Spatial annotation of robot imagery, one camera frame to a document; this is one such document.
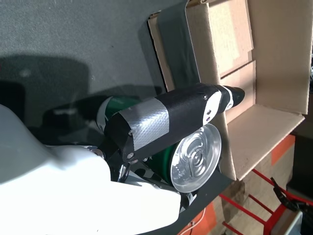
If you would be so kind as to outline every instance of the green can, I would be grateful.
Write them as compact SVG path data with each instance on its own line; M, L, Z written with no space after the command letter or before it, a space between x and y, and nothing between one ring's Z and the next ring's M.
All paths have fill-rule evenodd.
M104 130L110 117L139 102L129 97L108 98L99 109L98 127ZM144 163L177 191L193 192L213 174L219 162L221 146L218 129L207 124L178 143L148 157Z

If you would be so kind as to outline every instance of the can pull tab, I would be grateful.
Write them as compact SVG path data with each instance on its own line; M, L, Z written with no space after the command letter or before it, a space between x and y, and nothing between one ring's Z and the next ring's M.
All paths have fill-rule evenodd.
M203 170L203 153L201 150L196 149L194 152L191 153L191 156L189 158L189 168L190 168L190 173L192 177L199 177Z

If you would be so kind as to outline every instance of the red metal frame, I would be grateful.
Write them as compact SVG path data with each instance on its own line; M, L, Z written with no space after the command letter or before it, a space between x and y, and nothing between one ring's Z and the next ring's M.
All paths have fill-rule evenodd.
M249 198L251 198L253 201L255 201L257 204L259 204L261 207L263 207L265 210L267 210L269 213L273 214L274 212L268 208L267 206L265 206L262 202L260 202L258 199L256 199L254 196L252 196L251 194L248 195Z
M268 182L269 184L274 186L274 183L272 182L272 180L270 180L269 178L267 178L265 175L261 174L259 171L257 171L256 169L252 170L255 174L257 174L258 176L260 176L262 179L264 179L266 182ZM281 188L281 191L287 196L287 198L289 199L296 199L298 201L301 202L305 202L308 203L309 205L313 206L313 202L297 197L289 192L287 192L286 190L284 190L283 188ZM256 199L254 196L252 196L251 194L248 195L248 197L250 197L252 200L254 200L256 203L258 203L261 207L263 207L265 210L267 210L269 213L272 214L272 216L268 219L268 221L264 221L263 219L261 219L260 217L256 216L255 214L253 214L252 212L248 211L246 208L242 207L241 205L239 205L238 203L234 202L233 200L231 200L230 198L224 196L223 194L220 194L220 197L222 199L224 199L225 201L229 202L230 204L232 204L233 206L237 207L238 209L240 209L241 211L243 211L244 213L246 213L247 215L251 216L252 218L254 218L255 220L257 220L258 222L262 223L264 225L264 231L263 234L264 235L270 235L271 230L273 229L273 227L275 226L275 224L277 223L277 221L279 220L279 218L281 217L281 215L284 213L284 211L286 210L286 207L284 205L280 205L275 211L270 210L267 206L265 206L262 202L260 202L258 199ZM230 229L231 231L233 231L234 233L238 234L238 235L243 235L241 232L239 232L238 230L234 229L233 227L231 227L229 224L227 224L225 221L223 222L223 225L225 227L227 227L228 229Z
M227 224L225 221L222 223L225 227L227 227L229 230L231 230L232 232L234 232L235 234L238 235L243 235L241 232L239 232L238 230L234 229L233 227L231 227L229 224Z
M243 211L244 213L246 213L247 215L251 216L252 218L254 218L255 220L259 221L261 224L266 224L266 221L264 221L263 219L261 219L260 217L256 216L255 214L253 214L252 212L248 211L246 208L240 206L238 203L234 202L233 200L231 200L230 198L224 196L223 194L220 194L220 197L222 199L224 199L225 201L229 202L230 204L232 204L233 206L237 207L239 210Z
M265 181L267 181L269 184L274 186L274 183L272 180L270 180L269 178L267 178L265 175L263 175L262 173L260 173L259 171L257 171L256 169L252 170L255 174L257 174L258 176L260 176L262 179L264 179ZM279 187L281 189L281 191L287 196L287 198L289 199L295 199L298 200L300 202L304 202L304 203L308 203L310 206L313 206L313 202L310 200L306 200L303 199L301 197L298 197L296 195L291 194L290 192L284 190L282 187Z

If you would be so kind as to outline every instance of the silver duct tape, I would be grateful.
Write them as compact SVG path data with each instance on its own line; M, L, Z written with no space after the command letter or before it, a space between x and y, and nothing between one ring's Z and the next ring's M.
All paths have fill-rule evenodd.
M155 98L141 102L119 113L132 130L135 151L169 132L168 111L162 102Z

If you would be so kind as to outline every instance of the open cardboard box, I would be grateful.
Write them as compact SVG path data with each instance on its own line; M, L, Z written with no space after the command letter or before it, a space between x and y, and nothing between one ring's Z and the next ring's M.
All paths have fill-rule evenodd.
M313 1L193 0L186 15L200 82L246 92L239 106L212 120L223 141L221 173L241 180L307 113ZM148 23L170 91L157 14Z

